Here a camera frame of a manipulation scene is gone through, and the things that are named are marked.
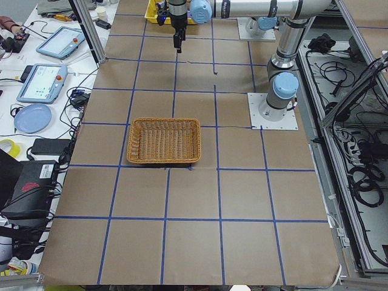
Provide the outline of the silver robot arm, blue joints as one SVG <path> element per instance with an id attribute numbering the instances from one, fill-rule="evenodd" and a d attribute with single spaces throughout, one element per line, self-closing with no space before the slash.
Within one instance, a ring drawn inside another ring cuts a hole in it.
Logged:
<path id="1" fill-rule="evenodd" d="M 280 110 L 287 107 L 299 88 L 299 81 L 290 69 L 295 65 L 302 40 L 314 17 L 329 4 L 330 1 L 191 1 L 190 14 L 197 24 L 205 24 L 212 18 L 285 17 L 276 53 L 267 65 L 267 103 Z"/>

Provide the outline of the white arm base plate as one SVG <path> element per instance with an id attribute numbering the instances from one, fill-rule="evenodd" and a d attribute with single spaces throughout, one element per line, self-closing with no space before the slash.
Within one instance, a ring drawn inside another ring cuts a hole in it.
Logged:
<path id="1" fill-rule="evenodd" d="M 251 128 L 254 130 L 293 130 L 298 123 L 292 101 L 284 109 L 273 109 L 267 103 L 266 93 L 248 93 Z"/>

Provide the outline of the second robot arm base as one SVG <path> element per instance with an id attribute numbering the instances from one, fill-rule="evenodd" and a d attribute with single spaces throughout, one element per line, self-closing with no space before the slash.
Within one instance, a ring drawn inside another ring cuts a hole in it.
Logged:
<path id="1" fill-rule="evenodd" d="M 246 24 L 246 31 L 250 35 L 259 35 L 273 29 L 277 22 L 277 17 L 250 17 Z"/>

